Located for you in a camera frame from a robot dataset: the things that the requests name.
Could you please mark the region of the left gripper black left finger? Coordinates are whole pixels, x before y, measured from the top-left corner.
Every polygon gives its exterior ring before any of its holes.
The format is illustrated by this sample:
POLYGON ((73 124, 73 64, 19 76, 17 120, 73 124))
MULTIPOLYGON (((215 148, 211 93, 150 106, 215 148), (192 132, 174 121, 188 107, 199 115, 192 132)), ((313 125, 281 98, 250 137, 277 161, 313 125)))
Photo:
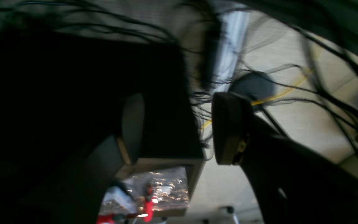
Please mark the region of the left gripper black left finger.
POLYGON ((37 213, 28 224, 96 224, 104 197, 117 173, 135 164, 141 149, 145 98, 126 98, 120 134, 110 134, 96 146, 77 152, 30 194, 37 213))

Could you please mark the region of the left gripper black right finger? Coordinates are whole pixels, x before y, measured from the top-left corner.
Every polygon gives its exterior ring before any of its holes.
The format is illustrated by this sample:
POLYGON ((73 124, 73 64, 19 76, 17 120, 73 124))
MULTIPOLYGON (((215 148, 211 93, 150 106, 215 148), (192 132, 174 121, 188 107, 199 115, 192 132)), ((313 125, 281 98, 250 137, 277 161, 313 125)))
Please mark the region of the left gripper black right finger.
POLYGON ((216 92, 213 144, 219 165, 238 165, 266 224, 358 224, 358 178, 254 114, 240 95, 216 92))

